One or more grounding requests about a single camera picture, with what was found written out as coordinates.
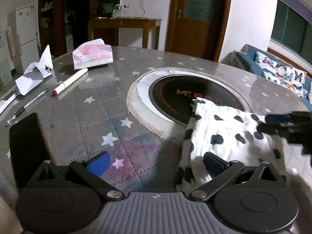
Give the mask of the white polka dot garment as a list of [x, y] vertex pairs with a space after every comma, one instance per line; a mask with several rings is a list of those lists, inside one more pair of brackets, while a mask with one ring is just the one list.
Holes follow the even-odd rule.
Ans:
[[218, 106], [199, 97], [191, 106], [175, 180], [177, 191], [189, 194], [212, 179], [204, 163], [207, 152], [246, 166], [269, 161], [289, 186], [311, 188], [310, 158], [301, 154], [302, 146], [289, 144], [278, 135], [257, 132], [265, 116]]

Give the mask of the butterfly pattern pillow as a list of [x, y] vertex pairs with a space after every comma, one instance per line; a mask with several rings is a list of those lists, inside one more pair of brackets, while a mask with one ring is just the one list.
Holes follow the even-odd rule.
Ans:
[[304, 96], [306, 72], [274, 61], [258, 51], [254, 61], [262, 69], [266, 79], [291, 90], [297, 97]]

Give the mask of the black smartphone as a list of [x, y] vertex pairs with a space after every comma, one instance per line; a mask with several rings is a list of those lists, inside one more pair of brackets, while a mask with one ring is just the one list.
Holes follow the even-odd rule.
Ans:
[[9, 129], [11, 164], [18, 193], [45, 160], [52, 160], [37, 113], [31, 113]]

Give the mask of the blue sofa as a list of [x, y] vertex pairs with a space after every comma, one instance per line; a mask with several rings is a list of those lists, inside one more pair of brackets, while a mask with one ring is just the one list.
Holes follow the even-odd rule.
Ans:
[[311, 77], [304, 70], [248, 44], [231, 53], [230, 65], [290, 90], [311, 110]]

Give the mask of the white marker pen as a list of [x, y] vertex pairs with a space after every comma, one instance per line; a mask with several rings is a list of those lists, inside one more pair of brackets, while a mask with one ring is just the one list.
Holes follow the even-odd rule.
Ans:
[[67, 89], [71, 84], [73, 84], [75, 81], [77, 81], [80, 77], [82, 77], [84, 74], [88, 72], [87, 68], [78, 70], [75, 74], [71, 75], [68, 79], [60, 83], [53, 91], [52, 95], [57, 96], [59, 95], [63, 90]]

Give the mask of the round induction cooktop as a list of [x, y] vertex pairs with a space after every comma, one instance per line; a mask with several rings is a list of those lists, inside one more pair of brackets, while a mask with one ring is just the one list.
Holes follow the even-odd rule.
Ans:
[[131, 85], [127, 106], [150, 132], [179, 143], [201, 97], [217, 105], [252, 111], [251, 105], [229, 83], [214, 75], [187, 69], [160, 68], [140, 76]]

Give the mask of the black ballpoint pen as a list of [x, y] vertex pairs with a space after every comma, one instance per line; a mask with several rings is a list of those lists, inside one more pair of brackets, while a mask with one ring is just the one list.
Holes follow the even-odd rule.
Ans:
[[17, 119], [17, 117], [19, 117], [24, 111], [26, 111], [37, 100], [39, 100], [41, 97], [43, 97], [48, 91], [49, 91], [49, 89], [46, 88], [43, 92], [38, 94], [34, 99], [29, 101], [26, 105], [22, 106], [18, 111], [16, 111], [14, 113], [14, 115], [5, 123], [5, 127], [8, 127], [13, 121], [15, 121]]

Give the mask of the green framed window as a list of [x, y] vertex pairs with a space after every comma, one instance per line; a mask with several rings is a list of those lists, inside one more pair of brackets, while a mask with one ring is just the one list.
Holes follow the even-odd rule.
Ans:
[[311, 64], [311, 24], [279, 0], [271, 37]]

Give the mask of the white crumpled paper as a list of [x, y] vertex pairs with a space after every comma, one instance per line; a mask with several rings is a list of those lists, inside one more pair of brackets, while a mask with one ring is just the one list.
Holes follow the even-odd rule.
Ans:
[[33, 88], [39, 85], [46, 77], [52, 75], [53, 69], [50, 46], [47, 45], [39, 62], [32, 62], [22, 76], [16, 79], [15, 83], [21, 95], [28, 94]]

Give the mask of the pink tissue pack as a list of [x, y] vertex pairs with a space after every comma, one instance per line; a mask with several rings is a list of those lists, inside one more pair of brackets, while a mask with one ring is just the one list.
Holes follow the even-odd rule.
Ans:
[[102, 39], [85, 42], [73, 51], [73, 62], [74, 70], [112, 63], [112, 47]]

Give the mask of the brown wooden door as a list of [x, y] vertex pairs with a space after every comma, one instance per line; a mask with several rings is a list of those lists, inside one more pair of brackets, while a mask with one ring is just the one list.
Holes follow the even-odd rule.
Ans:
[[217, 61], [231, 0], [171, 0], [166, 52]]

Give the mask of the glass jar on table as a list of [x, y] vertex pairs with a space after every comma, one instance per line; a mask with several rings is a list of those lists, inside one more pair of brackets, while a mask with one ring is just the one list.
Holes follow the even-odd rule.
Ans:
[[128, 17], [129, 5], [120, 5], [117, 4], [114, 6], [112, 17], [113, 18], [124, 18]]

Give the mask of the dark wooden shelf cabinet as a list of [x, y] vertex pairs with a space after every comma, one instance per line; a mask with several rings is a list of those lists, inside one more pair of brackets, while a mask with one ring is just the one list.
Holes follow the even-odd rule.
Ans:
[[77, 48], [88, 40], [89, 21], [110, 18], [120, 0], [38, 0], [39, 38], [53, 57]]

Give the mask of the white refrigerator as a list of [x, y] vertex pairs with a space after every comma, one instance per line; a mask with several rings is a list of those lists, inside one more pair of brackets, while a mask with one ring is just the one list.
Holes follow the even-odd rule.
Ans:
[[7, 17], [13, 41], [13, 64], [17, 73], [23, 74], [29, 64], [39, 61], [35, 6], [17, 7]]

